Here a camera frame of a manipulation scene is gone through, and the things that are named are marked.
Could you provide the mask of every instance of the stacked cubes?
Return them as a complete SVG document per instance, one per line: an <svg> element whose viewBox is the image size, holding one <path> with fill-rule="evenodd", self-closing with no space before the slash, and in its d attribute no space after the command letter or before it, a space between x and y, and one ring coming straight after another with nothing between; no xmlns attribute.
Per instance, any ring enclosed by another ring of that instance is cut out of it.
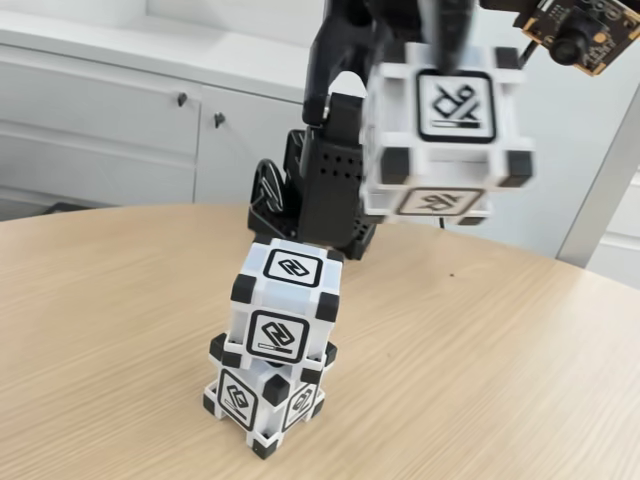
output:
<svg viewBox="0 0 640 480"><path fill-rule="evenodd" d="M244 428L263 459L322 408L341 275L337 252L259 235L233 284L231 327L211 341L218 379L205 388L204 406Z"/></svg>

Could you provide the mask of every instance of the drawer handle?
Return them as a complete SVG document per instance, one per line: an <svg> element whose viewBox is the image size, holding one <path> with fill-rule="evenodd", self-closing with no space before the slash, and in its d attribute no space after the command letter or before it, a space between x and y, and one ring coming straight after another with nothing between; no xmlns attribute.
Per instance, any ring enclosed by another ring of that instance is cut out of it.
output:
<svg viewBox="0 0 640 480"><path fill-rule="evenodd" d="M220 125L222 125L226 120L227 118L222 112L217 112L213 115L213 121L215 122L216 128L220 128Z"/></svg>
<svg viewBox="0 0 640 480"><path fill-rule="evenodd" d="M178 95L178 106L180 108L184 107L184 104L187 103L187 100L189 100L189 95L182 92L180 95Z"/></svg>

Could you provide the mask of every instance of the cabinet drawer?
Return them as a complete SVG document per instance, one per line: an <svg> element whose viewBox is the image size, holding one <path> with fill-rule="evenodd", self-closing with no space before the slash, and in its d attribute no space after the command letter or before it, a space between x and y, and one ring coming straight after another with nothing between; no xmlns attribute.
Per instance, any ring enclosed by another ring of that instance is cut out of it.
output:
<svg viewBox="0 0 640 480"><path fill-rule="evenodd" d="M216 126L216 114L225 121ZM302 106L204 87L196 201L248 203L256 165L282 165L289 130L304 128Z"/></svg>
<svg viewBox="0 0 640 480"><path fill-rule="evenodd" d="M640 180L640 174L636 175L636 179ZM640 237L640 182L634 181L629 186L607 230Z"/></svg>
<svg viewBox="0 0 640 480"><path fill-rule="evenodd" d="M109 205L191 203L195 168L0 131L0 186Z"/></svg>
<svg viewBox="0 0 640 480"><path fill-rule="evenodd" d="M191 163L200 90L158 75L0 47L0 120L171 152ZM187 95L182 107L181 93Z"/></svg>

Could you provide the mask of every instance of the cube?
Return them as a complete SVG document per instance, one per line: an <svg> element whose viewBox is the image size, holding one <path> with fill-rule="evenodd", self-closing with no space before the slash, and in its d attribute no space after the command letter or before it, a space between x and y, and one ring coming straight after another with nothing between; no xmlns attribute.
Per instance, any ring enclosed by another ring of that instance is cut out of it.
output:
<svg viewBox="0 0 640 480"><path fill-rule="evenodd" d="M440 75L429 45L392 44L370 74L363 104L367 215L386 222L476 225L489 192L533 176L533 143L519 135L516 49L468 47L460 70Z"/></svg>
<svg viewBox="0 0 640 480"><path fill-rule="evenodd" d="M290 428L320 412L325 393L318 385L294 378L288 365L276 367L256 359L248 370L225 367L219 355L224 339L220 340L218 336L211 342L210 359L219 375L205 388L204 407L218 419L231 417L247 432L247 445L266 459L282 445ZM335 351L330 349L326 370L333 365Z"/></svg>
<svg viewBox="0 0 640 480"><path fill-rule="evenodd" d="M319 384L340 303L337 252L258 236L231 294L231 328L222 363L250 369L254 359L293 367Z"/></svg>

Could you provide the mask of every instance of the round table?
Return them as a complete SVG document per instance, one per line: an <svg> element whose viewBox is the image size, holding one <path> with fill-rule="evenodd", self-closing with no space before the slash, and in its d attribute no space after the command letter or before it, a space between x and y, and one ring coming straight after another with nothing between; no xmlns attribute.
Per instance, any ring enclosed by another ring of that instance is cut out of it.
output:
<svg viewBox="0 0 640 480"><path fill-rule="evenodd" d="M202 407L245 223L0 224L1 479L640 478L640 292L412 225L346 264L324 409L260 460Z"/></svg>

